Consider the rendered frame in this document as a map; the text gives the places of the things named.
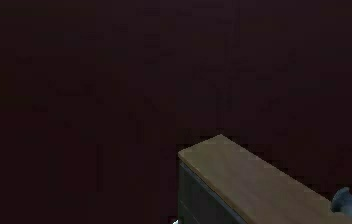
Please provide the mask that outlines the dark wood-topped chest of drawers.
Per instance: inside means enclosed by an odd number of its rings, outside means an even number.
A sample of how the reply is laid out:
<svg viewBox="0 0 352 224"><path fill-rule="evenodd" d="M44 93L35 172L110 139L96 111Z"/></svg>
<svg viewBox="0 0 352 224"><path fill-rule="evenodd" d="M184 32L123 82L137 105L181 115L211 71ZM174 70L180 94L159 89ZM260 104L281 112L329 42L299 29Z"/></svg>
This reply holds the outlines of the dark wood-topped chest of drawers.
<svg viewBox="0 0 352 224"><path fill-rule="evenodd" d="M178 157L178 224L352 224L328 199L223 135Z"/></svg>

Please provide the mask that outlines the dark grey round object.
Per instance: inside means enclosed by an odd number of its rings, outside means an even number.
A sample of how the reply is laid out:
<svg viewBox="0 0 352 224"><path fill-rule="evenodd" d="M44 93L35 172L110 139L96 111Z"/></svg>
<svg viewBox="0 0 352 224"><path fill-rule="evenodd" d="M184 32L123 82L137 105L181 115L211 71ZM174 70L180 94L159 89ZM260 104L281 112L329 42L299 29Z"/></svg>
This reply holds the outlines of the dark grey round object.
<svg viewBox="0 0 352 224"><path fill-rule="evenodd" d="M352 194L349 187L339 189L331 201L330 209L333 213L343 213L352 218Z"/></svg>

